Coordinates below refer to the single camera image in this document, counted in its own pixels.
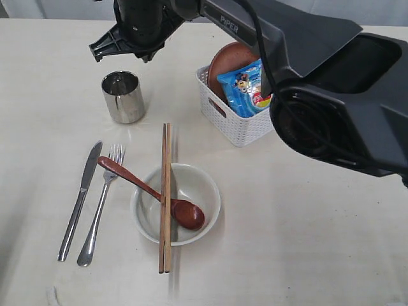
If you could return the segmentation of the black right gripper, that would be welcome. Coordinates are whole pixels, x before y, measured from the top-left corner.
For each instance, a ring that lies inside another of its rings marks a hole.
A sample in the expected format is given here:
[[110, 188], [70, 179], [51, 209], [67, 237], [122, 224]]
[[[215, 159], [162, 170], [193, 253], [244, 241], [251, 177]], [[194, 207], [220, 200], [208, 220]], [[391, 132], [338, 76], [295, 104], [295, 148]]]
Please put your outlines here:
[[124, 31], [115, 24], [100, 39], [91, 43], [89, 49], [97, 62], [111, 55], [133, 54], [147, 63], [153, 59], [155, 54], [164, 47], [165, 41], [183, 24], [183, 22], [165, 23], [159, 33], [159, 37], [150, 45], [142, 45], [133, 42]]

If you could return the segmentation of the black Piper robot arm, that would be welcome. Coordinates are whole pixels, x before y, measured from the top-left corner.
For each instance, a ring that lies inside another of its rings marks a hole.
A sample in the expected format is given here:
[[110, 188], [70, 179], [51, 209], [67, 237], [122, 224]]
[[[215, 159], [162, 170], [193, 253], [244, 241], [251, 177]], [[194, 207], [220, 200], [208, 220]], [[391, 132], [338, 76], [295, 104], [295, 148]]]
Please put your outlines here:
[[270, 118], [296, 152], [375, 177], [407, 179], [407, 42], [279, 1], [115, 1], [95, 60], [152, 60], [184, 23], [205, 17], [260, 56]]

